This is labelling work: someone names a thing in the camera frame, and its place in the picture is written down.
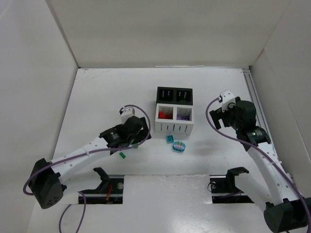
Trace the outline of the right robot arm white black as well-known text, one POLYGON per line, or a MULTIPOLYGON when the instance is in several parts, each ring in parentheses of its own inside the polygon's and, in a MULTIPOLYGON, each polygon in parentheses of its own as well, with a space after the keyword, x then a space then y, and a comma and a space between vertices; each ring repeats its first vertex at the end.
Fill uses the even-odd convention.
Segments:
POLYGON ((311 231, 311 199, 305 198, 282 167, 268 133, 256 125, 254 103, 225 91, 215 99, 222 106, 206 109, 212 129, 221 136, 239 142, 255 162, 266 187, 244 167, 231 168, 219 182, 210 181, 217 193, 245 193, 263 212, 273 233, 306 228, 311 231))

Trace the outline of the red flower lego brick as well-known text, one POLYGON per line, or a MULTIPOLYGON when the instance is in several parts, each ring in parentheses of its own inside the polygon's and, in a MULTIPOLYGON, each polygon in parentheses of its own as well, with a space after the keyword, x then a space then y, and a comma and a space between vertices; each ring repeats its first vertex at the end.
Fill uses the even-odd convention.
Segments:
POLYGON ((173 118, 172 115, 167 115, 167 114, 164 115, 164 119, 172 119, 172 118, 173 118))

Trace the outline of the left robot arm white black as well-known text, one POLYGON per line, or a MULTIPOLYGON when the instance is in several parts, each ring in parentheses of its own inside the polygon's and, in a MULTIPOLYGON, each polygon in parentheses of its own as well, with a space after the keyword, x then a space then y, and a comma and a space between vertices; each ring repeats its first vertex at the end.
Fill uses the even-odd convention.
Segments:
POLYGON ((84 189, 104 190, 109 182, 109 176, 101 167, 93 171, 100 179, 91 182, 83 180, 76 173, 93 162, 110 156, 122 150, 136 149, 146 140, 151 139, 150 119, 148 116, 131 116, 124 123, 107 129, 93 141, 78 150, 58 158, 47 161, 42 158, 34 164, 23 192, 34 196, 42 209, 56 205, 64 195, 84 189))

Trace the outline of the small green curved lego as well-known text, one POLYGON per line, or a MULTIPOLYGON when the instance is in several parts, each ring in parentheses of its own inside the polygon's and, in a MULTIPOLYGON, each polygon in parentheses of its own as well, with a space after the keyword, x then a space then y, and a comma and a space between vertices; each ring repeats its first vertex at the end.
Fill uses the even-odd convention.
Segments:
POLYGON ((119 155, 121 156, 122 159, 126 158, 126 156, 125 156, 125 154, 123 152, 120 152, 119 155))

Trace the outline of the purple round printed lego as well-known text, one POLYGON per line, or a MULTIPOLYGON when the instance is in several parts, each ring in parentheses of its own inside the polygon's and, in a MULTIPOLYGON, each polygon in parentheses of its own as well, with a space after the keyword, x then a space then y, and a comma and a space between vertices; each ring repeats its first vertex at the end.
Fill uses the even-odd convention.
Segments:
POLYGON ((190 117, 189 116, 177 116, 176 119, 177 120, 190 121, 190 117))

